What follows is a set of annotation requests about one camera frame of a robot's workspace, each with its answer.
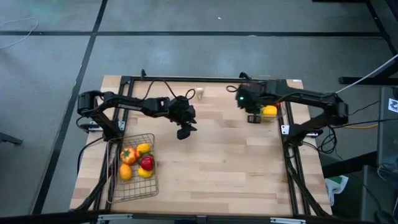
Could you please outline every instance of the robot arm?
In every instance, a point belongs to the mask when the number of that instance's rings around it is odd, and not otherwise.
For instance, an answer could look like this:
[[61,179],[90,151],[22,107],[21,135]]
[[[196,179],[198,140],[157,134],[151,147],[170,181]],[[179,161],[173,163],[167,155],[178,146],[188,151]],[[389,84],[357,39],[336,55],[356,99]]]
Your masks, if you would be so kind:
[[247,113],[260,113],[260,107],[275,105],[283,101],[316,106],[323,113],[289,128],[289,143],[300,146],[307,133],[328,125],[343,125],[348,122],[348,105],[335,93],[317,93],[287,86],[284,80],[251,82],[241,84],[236,90],[238,107]]
[[[98,105],[97,98],[103,99]],[[192,127],[195,124],[195,109],[189,105],[188,99],[178,96],[170,101],[168,97],[138,99],[117,95],[113,92],[87,91],[78,96],[77,113],[81,116],[91,118],[103,128],[104,141],[123,136],[118,126],[118,121],[111,121],[103,111],[108,108],[122,108],[125,110],[140,111],[152,118],[166,117],[170,122],[181,125],[177,131],[178,139],[189,137],[191,131],[197,129]]]

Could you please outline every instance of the wooden tabletop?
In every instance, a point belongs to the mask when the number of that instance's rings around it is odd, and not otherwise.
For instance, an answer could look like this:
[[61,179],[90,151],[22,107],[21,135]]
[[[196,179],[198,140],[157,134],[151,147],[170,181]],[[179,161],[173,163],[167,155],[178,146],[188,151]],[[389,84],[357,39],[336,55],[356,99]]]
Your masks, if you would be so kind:
[[[118,92],[121,76],[105,76],[101,91]],[[133,96],[142,98],[150,82],[134,82]],[[303,88],[301,80],[287,80],[289,86]],[[159,194],[155,197],[113,203],[112,211],[190,215],[292,215],[287,174],[282,155],[278,122],[249,124],[247,114],[236,106],[234,93],[226,85],[236,83],[168,82],[176,95],[202,87],[203,98],[190,103],[197,112],[198,129],[182,141],[178,126],[165,118],[149,118],[130,111],[125,136],[155,135]],[[148,97],[169,96],[162,82],[155,82]],[[111,118],[113,109],[105,111]],[[292,103],[294,121],[310,118],[305,105]],[[87,142],[101,136],[90,133]],[[315,144],[312,138],[306,141]],[[88,147],[76,180],[70,208],[79,206],[98,183],[105,142]],[[318,152],[299,147],[306,185],[317,202],[331,213]],[[103,192],[101,208],[106,201]],[[303,213],[296,186],[298,208]]]

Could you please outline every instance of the wire basket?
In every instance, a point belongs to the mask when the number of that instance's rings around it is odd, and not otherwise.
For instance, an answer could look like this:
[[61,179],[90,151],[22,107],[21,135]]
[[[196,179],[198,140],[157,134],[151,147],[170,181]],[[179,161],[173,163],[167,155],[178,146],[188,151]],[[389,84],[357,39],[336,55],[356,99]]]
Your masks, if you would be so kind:
[[108,141],[106,154],[108,155],[107,167],[109,167],[109,170],[107,172],[106,189],[108,191],[108,189],[111,188],[113,192],[113,195],[108,194],[107,196],[107,201],[109,203],[153,197],[159,193],[156,162],[154,162],[152,176],[149,178],[143,178],[138,175],[139,164],[137,162],[130,166],[132,169],[132,178],[130,180],[122,180],[119,177],[119,168],[123,163],[119,156],[120,150],[126,147],[133,147],[136,149],[137,146],[142,143],[151,145],[150,153],[154,155],[156,160],[155,136],[153,134],[140,134]]

